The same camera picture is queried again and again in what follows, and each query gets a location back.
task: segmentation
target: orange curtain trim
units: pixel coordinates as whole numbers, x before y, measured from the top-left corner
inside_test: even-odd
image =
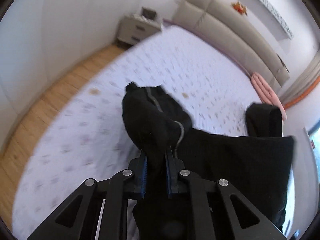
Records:
[[[310,92],[318,85],[319,82],[320,82],[320,76],[317,77],[317,79],[310,85],[310,87],[306,89],[306,91],[303,92],[301,96],[298,96],[297,98],[291,100],[289,103],[286,103],[284,105],[284,109],[287,110],[290,107],[294,106],[295,104],[299,103],[301,100],[303,100],[303,98],[309,95]]]

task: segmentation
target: orange flower decoration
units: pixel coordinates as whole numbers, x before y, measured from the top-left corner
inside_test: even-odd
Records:
[[[245,15],[248,15],[247,14],[247,8],[246,6],[244,6],[243,4],[239,3],[239,2],[236,2],[236,3],[231,3],[232,7],[238,11],[238,13],[240,13],[241,15],[245,14]]]

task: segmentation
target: curtain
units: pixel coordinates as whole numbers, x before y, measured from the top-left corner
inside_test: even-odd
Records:
[[[292,106],[292,102],[297,103],[310,92],[310,87],[315,87],[320,76],[320,50],[316,53],[309,66],[289,87],[289,89],[280,96],[283,105]]]

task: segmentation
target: patterned bed sheet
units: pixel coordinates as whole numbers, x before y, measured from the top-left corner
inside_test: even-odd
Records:
[[[39,141],[15,197],[13,234],[24,240],[85,179],[111,178],[135,155],[122,121],[124,88],[163,85],[195,128],[247,135],[244,114],[260,99],[229,59],[177,26],[123,53],[64,108]],[[128,239],[138,238],[129,204]]]

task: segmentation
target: nightstand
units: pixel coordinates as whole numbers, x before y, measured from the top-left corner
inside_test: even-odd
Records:
[[[155,21],[145,20],[141,16],[125,16],[120,23],[118,40],[135,45],[145,38],[161,31],[161,25]]]

